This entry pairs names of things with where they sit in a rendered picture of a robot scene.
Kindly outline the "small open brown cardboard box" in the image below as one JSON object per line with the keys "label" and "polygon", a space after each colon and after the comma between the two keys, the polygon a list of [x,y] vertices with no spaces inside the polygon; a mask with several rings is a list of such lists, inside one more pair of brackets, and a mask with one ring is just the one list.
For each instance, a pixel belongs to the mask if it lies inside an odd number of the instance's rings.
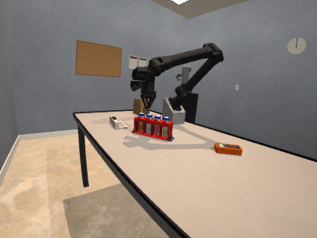
{"label": "small open brown cardboard box", "polygon": [[133,104],[133,113],[134,114],[139,114],[139,113],[144,113],[145,115],[150,113],[150,108],[145,109],[143,101],[141,105],[141,98],[134,98],[134,104]]}

